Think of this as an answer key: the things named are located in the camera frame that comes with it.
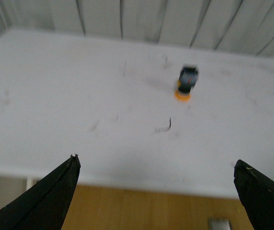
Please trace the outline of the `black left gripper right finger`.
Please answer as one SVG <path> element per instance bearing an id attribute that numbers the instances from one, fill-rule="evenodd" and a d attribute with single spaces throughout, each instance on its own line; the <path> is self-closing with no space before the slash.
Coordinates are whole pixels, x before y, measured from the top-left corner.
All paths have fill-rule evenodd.
<path id="1" fill-rule="evenodd" d="M 255 230 L 274 230 L 274 181 L 238 160 L 234 184 L 239 199 Z"/>

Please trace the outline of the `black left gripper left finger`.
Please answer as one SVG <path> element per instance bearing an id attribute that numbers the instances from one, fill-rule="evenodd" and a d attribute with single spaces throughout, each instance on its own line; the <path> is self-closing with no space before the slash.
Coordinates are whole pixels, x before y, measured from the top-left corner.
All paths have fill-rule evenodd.
<path id="1" fill-rule="evenodd" d="M 0 209 L 0 230 L 62 228 L 80 174 L 77 155 L 70 156 L 17 199 Z"/>

